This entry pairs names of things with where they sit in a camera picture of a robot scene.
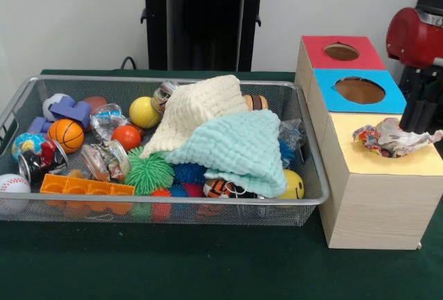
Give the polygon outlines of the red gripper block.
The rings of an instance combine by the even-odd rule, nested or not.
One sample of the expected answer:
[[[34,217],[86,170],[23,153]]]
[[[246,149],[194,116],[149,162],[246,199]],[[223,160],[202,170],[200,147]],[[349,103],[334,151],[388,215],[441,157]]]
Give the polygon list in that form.
[[[421,69],[442,66],[442,16],[416,8],[401,9],[388,27],[386,50],[389,58],[408,66],[404,68],[399,84],[406,99],[400,128],[414,130],[416,103],[422,96],[424,107],[420,128],[422,132],[428,132],[442,101],[442,71],[434,71],[434,80],[424,87]]]

